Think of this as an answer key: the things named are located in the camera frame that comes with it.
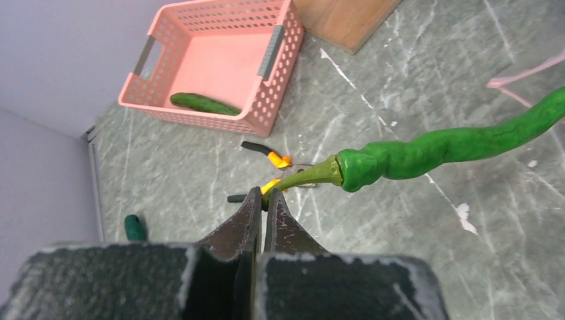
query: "marble floor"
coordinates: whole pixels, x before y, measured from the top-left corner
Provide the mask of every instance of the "marble floor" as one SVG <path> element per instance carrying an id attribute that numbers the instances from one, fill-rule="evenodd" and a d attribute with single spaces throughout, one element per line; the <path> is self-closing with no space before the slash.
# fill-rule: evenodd
<path id="1" fill-rule="evenodd" d="M 279 173 L 240 148 L 295 163 L 429 130 L 491 125 L 521 104 L 488 80 L 552 30 L 559 0 L 404 0 L 355 56 L 307 35 L 267 139 L 164 123 L 110 107 L 97 123 L 108 241 L 131 213 L 153 241 L 195 241 L 233 214 L 226 202 Z M 541 77 L 561 79 L 559 76 Z M 429 262 L 452 319 L 565 319 L 565 124 L 483 161 L 357 193 L 292 189 L 293 215 L 334 252 Z"/>

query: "pink basket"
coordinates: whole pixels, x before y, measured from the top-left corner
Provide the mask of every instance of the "pink basket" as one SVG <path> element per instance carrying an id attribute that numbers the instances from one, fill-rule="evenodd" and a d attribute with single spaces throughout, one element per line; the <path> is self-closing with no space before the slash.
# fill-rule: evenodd
<path id="1" fill-rule="evenodd" d="M 164 121 L 268 137 L 304 37 L 292 0 L 196 0 L 165 5 L 119 96 L 124 107 Z M 163 52 L 144 79 L 155 41 Z M 241 109 L 237 116 L 174 106 L 178 92 Z"/>

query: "basket handle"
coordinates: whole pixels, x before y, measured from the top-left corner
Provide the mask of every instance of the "basket handle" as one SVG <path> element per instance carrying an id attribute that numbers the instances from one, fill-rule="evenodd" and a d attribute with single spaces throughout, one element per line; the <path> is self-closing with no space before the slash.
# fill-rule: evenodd
<path id="1" fill-rule="evenodd" d="M 147 37 L 147 41 L 145 42 L 145 46 L 141 51 L 141 55 L 139 55 L 139 60 L 137 60 L 137 64 L 133 69 L 133 74 L 137 76 L 141 76 L 141 71 L 147 62 L 147 58 L 149 58 L 149 54 L 151 53 L 151 49 L 153 49 L 153 45 L 155 44 L 155 38 L 152 35 Z"/>
<path id="2" fill-rule="evenodd" d="M 265 51 L 265 55 L 263 56 L 261 66 L 259 67 L 258 75 L 263 77 L 265 81 L 271 77 L 271 72 L 273 71 L 273 66 L 275 65 L 277 56 L 279 55 L 279 49 L 283 44 L 283 40 L 284 26 L 275 25 L 275 29 L 273 30 L 273 34 L 271 35 L 271 40 L 269 41 L 269 45 L 267 45 L 267 50 Z"/>

